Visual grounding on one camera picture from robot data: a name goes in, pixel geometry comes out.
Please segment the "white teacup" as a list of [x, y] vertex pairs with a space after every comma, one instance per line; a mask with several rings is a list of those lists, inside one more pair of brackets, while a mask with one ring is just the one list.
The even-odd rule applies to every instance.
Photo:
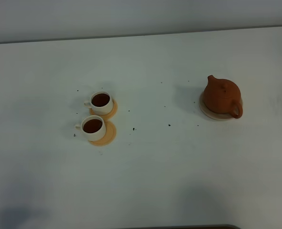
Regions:
[[113, 100], [107, 92], [95, 92], [84, 102], [84, 106], [91, 109], [96, 115], [107, 115], [113, 109]]
[[88, 141], [98, 141], [106, 134], [104, 120], [98, 115], [90, 115], [75, 125]]

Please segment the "brown clay teapot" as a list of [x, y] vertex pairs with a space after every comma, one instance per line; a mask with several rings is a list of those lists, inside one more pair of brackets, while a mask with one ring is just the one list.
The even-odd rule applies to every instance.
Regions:
[[227, 79], [209, 75], [203, 91], [203, 102], [210, 111], [217, 114], [227, 114], [235, 119], [241, 118], [243, 114], [240, 89]]

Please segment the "beige round teapot coaster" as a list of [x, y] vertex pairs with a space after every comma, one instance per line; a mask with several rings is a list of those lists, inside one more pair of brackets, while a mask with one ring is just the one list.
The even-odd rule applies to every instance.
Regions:
[[209, 118], [217, 121], [239, 119], [243, 114], [241, 93], [230, 95], [210, 94], [202, 92], [199, 97], [200, 110]]

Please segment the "orange coaster far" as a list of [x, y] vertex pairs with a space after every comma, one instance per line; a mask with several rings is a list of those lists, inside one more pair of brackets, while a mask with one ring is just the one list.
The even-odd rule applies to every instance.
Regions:
[[117, 102], [113, 99], [110, 100], [107, 105], [103, 107], [94, 107], [94, 109], [90, 108], [89, 113], [91, 115], [98, 115], [102, 117], [104, 120], [108, 120], [112, 118], [116, 113], [118, 109]]

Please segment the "orange coaster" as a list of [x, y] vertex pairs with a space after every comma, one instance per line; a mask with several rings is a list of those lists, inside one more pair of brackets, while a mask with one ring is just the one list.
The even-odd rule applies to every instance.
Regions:
[[94, 109], [90, 108], [89, 113], [91, 115], [98, 115], [102, 117], [104, 120], [108, 120], [112, 118], [116, 113], [118, 109], [117, 102], [113, 99], [110, 100], [107, 105], [103, 107], [94, 107]]
[[116, 137], [117, 134], [117, 130], [115, 125], [110, 122], [110, 121], [105, 121], [105, 126], [106, 126], [106, 134], [105, 136], [98, 140], [98, 141], [89, 141], [88, 142], [94, 146], [106, 146], [108, 144], [110, 144]]

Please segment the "orange coaster near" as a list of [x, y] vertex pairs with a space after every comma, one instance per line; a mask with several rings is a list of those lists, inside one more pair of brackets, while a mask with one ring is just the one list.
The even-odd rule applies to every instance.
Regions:
[[98, 140], [98, 141], [89, 141], [88, 142], [94, 146], [106, 146], [108, 144], [110, 144], [116, 137], [117, 134], [117, 130], [115, 125], [110, 122], [110, 121], [105, 121], [105, 126], [106, 126], [106, 134], [105, 136]]

